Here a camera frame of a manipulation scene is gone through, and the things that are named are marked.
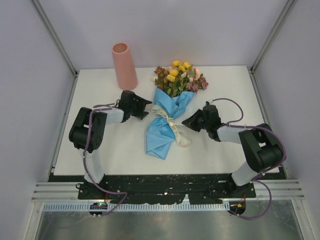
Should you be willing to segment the artificial flower bunch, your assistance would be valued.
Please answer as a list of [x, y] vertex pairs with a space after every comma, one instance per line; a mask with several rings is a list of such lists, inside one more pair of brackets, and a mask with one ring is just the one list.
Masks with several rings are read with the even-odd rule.
[[171, 98], [178, 97], [183, 92], [197, 93], [199, 90], [206, 90], [209, 85], [203, 73], [187, 61], [175, 60], [171, 66], [158, 66], [154, 73], [154, 85]]

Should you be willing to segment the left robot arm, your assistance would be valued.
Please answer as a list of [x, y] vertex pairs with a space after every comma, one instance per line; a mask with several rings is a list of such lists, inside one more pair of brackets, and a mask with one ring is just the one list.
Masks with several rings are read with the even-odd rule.
[[68, 135], [69, 141], [81, 153], [85, 171], [83, 183], [76, 185], [79, 199], [102, 199], [111, 194], [104, 181], [99, 153], [106, 126], [124, 123], [130, 117], [143, 120], [149, 114], [146, 106], [152, 103], [131, 90], [124, 90], [115, 103], [80, 108]]

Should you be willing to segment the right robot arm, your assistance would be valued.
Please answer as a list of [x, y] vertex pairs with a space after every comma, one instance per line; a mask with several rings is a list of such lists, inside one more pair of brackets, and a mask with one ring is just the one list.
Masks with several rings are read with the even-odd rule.
[[284, 144], [268, 124], [245, 127], [223, 123], [215, 105], [198, 109], [182, 124], [195, 132], [205, 130], [216, 142], [241, 145], [245, 162], [227, 176], [225, 183], [225, 191], [231, 197], [238, 197], [252, 180], [278, 167], [286, 159]]

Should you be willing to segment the cream ribbon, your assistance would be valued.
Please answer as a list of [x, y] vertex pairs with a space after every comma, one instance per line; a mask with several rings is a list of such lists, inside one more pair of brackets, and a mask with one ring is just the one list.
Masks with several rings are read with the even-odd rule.
[[166, 111], [158, 106], [158, 105], [153, 105], [151, 110], [152, 113], [157, 114], [159, 116], [161, 116], [162, 118], [165, 118], [169, 127], [171, 128], [171, 130], [174, 133], [175, 136], [175, 140], [177, 142], [177, 145], [181, 148], [188, 148], [192, 141], [190, 138], [188, 138], [185, 133], [182, 130], [178, 129], [178, 126], [182, 126], [181, 123], [175, 123], [175, 121], [168, 116], [168, 114], [166, 113]]

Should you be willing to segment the blue wrapping paper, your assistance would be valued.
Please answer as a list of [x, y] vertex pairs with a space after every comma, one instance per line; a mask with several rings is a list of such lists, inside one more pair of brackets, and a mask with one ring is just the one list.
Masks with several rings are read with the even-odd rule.
[[[153, 105], [162, 107], [175, 122], [175, 119], [185, 113], [194, 95], [194, 92], [184, 91], [180, 96], [170, 97], [157, 88], [153, 97]], [[176, 139], [167, 120], [157, 115], [146, 129], [146, 153], [164, 160], [172, 142], [176, 142]]]

